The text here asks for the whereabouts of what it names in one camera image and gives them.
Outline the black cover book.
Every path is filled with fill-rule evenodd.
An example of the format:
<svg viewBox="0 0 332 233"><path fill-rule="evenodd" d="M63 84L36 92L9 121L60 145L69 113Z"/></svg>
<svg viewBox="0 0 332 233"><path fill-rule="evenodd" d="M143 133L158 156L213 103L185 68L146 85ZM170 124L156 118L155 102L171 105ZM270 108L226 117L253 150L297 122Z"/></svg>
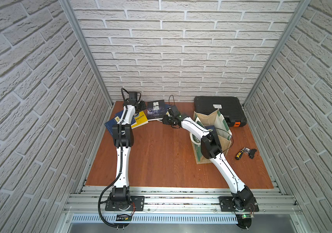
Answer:
<svg viewBox="0 0 332 233"><path fill-rule="evenodd" d="M157 100L147 103L148 121L162 120L165 116L169 105L164 100Z"/></svg>

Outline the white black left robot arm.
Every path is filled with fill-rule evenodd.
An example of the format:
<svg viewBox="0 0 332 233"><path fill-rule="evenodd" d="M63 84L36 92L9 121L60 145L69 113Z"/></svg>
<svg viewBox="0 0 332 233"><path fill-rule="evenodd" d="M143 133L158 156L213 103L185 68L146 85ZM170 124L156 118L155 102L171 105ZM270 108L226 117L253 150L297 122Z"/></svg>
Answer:
<svg viewBox="0 0 332 233"><path fill-rule="evenodd" d="M129 157L134 145L132 120L134 115L145 109L145 104L140 100L141 94L136 91L127 91L121 88L123 98L123 112L119 122L112 127L114 146L117 153L116 177L111 184L112 191L109 200L120 209L132 205L130 183L128 178Z"/></svg>

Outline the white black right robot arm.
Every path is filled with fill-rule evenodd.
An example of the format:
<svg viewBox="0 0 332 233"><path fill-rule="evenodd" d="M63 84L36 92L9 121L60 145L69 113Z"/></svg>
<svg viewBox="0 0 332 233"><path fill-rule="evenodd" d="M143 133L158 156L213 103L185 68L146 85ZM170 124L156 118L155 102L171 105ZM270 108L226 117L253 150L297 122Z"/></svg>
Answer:
<svg viewBox="0 0 332 233"><path fill-rule="evenodd" d="M163 117L162 122L172 127L179 126L194 135L201 143L204 158L209 159L217 167L228 183L233 196L232 206L238 211L247 209L254 211L254 195L226 160L216 132L209 131L193 121L191 117L180 113L174 105L168 108L168 113Z"/></svg>

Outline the blue book yellow label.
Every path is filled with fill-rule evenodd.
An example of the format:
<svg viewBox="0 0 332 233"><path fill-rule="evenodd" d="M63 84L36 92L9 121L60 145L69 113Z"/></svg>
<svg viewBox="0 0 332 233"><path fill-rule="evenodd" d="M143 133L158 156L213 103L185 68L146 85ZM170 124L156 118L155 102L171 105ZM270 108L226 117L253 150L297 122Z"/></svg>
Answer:
<svg viewBox="0 0 332 233"><path fill-rule="evenodd" d="M210 132L217 132L216 128L214 125L206 126L205 127L208 131Z"/></svg>

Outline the yellow cartoon cover book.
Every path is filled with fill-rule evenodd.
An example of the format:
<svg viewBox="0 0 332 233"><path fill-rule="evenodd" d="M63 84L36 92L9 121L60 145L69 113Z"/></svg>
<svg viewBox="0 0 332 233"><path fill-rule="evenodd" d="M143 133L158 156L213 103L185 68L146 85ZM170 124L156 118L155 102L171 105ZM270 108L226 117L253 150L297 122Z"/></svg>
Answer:
<svg viewBox="0 0 332 233"><path fill-rule="evenodd" d="M138 128L140 126L148 124L148 122L149 121L148 121L146 114L144 113L144 111L141 111L133 116L131 128L132 129Z"/></svg>

